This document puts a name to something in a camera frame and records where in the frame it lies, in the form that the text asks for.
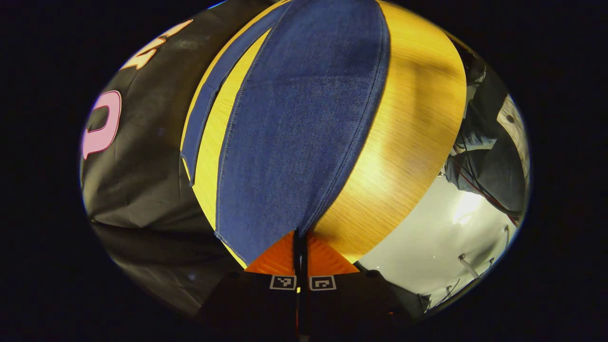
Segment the black backdrop cloth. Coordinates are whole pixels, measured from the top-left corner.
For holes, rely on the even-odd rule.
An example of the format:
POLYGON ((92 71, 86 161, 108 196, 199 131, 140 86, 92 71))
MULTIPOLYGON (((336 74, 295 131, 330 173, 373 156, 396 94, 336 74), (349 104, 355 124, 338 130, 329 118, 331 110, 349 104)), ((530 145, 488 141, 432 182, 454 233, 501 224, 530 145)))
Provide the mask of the black backdrop cloth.
POLYGON ((190 102, 230 39, 280 0, 226 0, 141 47, 85 122, 80 185, 108 255, 146 294, 194 316, 240 269, 211 229, 180 156, 190 102))

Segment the blue jeans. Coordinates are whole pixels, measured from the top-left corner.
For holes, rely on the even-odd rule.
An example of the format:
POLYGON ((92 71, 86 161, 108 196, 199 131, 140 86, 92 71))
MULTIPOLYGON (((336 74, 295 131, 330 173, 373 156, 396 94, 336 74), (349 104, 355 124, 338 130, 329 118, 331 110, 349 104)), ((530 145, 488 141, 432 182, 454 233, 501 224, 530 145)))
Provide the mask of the blue jeans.
POLYGON ((310 231, 343 189, 380 104, 389 41, 376 0, 288 0, 207 69, 180 155, 191 186, 217 162, 215 236, 246 266, 310 231))

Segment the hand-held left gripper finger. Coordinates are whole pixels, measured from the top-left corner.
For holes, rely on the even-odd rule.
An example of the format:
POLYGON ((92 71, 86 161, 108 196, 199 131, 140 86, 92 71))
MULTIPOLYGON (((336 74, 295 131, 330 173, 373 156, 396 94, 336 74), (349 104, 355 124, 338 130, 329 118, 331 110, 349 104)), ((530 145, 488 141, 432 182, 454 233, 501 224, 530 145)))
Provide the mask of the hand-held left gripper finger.
POLYGON ((218 339, 296 339, 300 261, 289 232, 245 270, 223 276, 200 308, 200 322, 218 339))
POLYGON ((341 258, 313 275, 310 236, 300 238, 302 339, 403 339, 416 319, 376 270, 341 258))

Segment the person's body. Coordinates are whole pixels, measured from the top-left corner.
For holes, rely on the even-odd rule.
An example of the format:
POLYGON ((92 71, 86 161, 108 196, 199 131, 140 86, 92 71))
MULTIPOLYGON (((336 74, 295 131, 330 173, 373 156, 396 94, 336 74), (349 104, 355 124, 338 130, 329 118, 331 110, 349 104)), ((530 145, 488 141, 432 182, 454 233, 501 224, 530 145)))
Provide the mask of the person's body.
POLYGON ((458 190, 482 196, 518 224, 531 187, 529 140, 520 110, 488 66, 470 69, 465 105, 441 175, 458 190))

